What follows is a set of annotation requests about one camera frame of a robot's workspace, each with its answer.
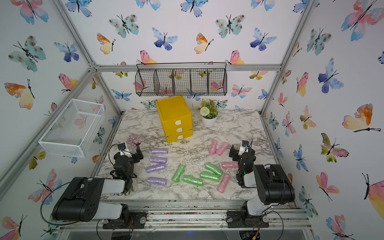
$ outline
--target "white marble surface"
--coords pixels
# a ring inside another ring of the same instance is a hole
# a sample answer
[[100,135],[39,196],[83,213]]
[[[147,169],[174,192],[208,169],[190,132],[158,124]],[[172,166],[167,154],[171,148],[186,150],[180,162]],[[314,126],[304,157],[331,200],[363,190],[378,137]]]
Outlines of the white marble surface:
[[[137,190],[129,195],[111,195],[106,199],[136,199],[136,200],[250,200],[256,192],[256,189],[242,189],[236,182],[237,169],[223,169],[224,173],[231,177],[229,184],[223,194],[216,188],[219,182],[203,179],[203,186],[184,183],[180,178],[178,183],[171,181],[179,164],[185,166],[186,175],[200,178],[200,173],[205,171],[206,163],[211,162],[217,167],[221,167],[222,162],[230,162],[228,157],[229,149],[232,144],[238,149],[242,140],[253,139],[252,148],[256,151],[255,164],[275,164],[271,147],[266,138],[259,114],[256,110],[221,110],[217,123],[214,127],[208,129],[202,125],[200,114],[197,110],[192,111],[193,136],[179,140],[177,142],[167,143],[165,134],[160,122],[157,111],[132,110],[126,111],[119,129],[113,140],[113,144],[125,142],[127,137],[132,134],[138,134],[145,138],[140,149],[144,159],[134,165],[134,172],[137,175]],[[225,153],[221,156],[210,155],[209,148],[213,139],[218,141],[219,148],[221,142],[230,144]],[[145,168],[150,165],[152,148],[169,149],[167,155],[156,155],[168,158],[165,170],[147,173]],[[110,153],[112,162],[113,155],[117,148],[113,147]],[[110,177],[109,172],[113,170],[108,157],[104,160],[99,177]],[[167,178],[165,187],[150,186],[146,180],[148,177]]]

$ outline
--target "white wire basket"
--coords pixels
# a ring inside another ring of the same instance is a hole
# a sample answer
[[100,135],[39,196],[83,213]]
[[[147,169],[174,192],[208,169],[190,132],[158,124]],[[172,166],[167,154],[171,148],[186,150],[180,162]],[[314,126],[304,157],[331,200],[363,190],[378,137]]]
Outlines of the white wire basket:
[[49,154],[85,157],[104,117],[104,105],[71,99],[39,144]]

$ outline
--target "yellow drawer cabinet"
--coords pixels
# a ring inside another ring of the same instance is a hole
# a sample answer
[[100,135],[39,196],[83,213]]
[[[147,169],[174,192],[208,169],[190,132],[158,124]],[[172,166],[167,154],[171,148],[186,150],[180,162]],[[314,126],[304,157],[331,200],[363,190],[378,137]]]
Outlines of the yellow drawer cabinet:
[[192,113],[182,96],[156,101],[167,142],[192,136]]

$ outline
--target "wire basket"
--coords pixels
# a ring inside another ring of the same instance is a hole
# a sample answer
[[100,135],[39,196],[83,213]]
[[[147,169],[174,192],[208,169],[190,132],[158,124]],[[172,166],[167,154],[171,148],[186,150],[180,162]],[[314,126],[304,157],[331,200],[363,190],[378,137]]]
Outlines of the wire basket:
[[226,63],[137,64],[138,96],[225,96]]
[[104,117],[102,104],[71,99],[39,144],[49,154],[85,157]]

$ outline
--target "black wire basket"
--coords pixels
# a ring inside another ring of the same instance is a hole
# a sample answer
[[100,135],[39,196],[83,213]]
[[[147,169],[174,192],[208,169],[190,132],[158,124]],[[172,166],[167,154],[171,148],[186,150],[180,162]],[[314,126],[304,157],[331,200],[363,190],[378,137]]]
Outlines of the black wire basket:
[[138,96],[225,96],[226,63],[137,64]]

